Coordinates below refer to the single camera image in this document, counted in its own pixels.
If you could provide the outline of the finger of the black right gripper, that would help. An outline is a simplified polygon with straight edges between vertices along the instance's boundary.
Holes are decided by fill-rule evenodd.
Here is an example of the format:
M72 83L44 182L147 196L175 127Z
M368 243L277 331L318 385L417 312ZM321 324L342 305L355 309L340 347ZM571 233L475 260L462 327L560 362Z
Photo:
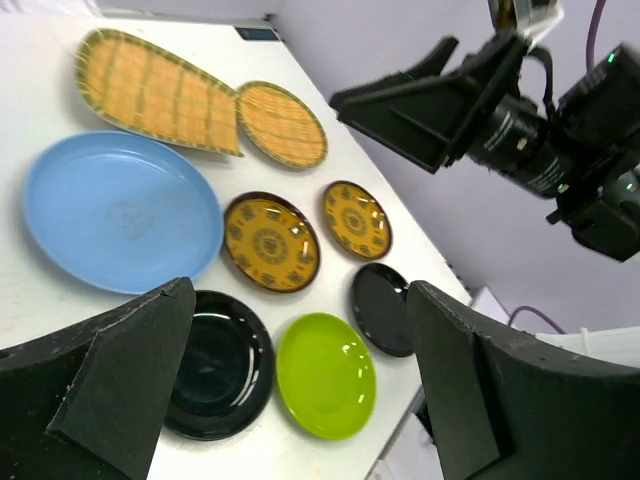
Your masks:
M341 108L351 97L376 93L380 90L401 86L411 81L439 76L458 45L459 40L456 37L445 36L422 60L410 69L384 76L370 83L335 92L330 98L329 105L331 108Z
M340 122L434 174L460 159L515 87L528 42L495 34L454 70L349 98Z

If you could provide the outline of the long woven bamboo tray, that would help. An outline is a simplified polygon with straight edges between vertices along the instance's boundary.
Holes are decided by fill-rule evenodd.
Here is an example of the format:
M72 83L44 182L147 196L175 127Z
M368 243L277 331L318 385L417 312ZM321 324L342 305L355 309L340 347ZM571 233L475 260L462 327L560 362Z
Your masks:
M75 57L76 88L94 113L165 143L241 157L238 92L187 60L127 32L89 32Z

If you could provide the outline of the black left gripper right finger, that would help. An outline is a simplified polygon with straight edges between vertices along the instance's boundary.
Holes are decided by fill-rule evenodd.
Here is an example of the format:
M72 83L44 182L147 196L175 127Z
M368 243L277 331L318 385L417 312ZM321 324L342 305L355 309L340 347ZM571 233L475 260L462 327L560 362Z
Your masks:
M425 281L408 318L447 479L635 479L639 371L477 313Z

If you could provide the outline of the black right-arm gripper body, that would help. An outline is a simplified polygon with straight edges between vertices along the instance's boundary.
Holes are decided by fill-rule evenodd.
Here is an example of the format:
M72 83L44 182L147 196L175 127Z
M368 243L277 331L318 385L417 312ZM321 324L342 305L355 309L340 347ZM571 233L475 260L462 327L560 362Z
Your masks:
M570 188L595 188L639 162L639 52L622 43L558 101L552 98L550 54L531 57L545 68L545 116L524 96L507 94L477 130L468 156L532 194L555 198Z

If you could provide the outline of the lime green plate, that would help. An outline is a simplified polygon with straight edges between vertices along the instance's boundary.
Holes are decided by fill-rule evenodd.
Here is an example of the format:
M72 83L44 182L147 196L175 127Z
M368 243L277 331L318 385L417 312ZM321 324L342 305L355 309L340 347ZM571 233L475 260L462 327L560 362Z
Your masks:
M348 439L373 413L377 378L370 351L334 315L308 313L290 324L277 349L276 377L289 413L321 439Z

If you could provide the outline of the yellow patterned plate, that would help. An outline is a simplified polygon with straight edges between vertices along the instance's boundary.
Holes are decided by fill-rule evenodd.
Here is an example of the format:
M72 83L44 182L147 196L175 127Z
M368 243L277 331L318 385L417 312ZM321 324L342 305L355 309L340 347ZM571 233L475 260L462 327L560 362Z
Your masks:
M377 199L360 185L338 180L323 194L322 210L332 237L349 253L378 260L393 244L389 218Z
M320 243L306 216L268 192L247 192L228 205L224 245L241 273L271 292L305 289L321 265Z

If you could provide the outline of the large blue plate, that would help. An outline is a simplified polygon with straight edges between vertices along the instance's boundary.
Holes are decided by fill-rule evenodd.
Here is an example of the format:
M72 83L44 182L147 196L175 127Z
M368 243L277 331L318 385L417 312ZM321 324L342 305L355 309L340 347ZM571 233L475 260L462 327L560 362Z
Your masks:
M221 206L200 171L175 150L124 132L82 133L47 148L27 175L22 209L52 262L122 294L196 279L223 243Z

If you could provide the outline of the round woven bamboo plate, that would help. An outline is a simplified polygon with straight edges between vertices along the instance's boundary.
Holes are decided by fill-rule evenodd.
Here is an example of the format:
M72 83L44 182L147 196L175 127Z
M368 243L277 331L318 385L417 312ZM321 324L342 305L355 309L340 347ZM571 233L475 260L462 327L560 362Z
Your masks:
M238 88L239 123L255 146L295 169L312 169L328 154L326 132L310 108L281 86L250 81Z

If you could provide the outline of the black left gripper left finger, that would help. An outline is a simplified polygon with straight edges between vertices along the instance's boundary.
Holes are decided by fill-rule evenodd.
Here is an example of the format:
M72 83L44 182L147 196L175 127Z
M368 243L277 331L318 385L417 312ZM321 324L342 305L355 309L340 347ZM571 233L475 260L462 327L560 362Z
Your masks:
M2 350L2 478L146 478L195 303L175 278Z

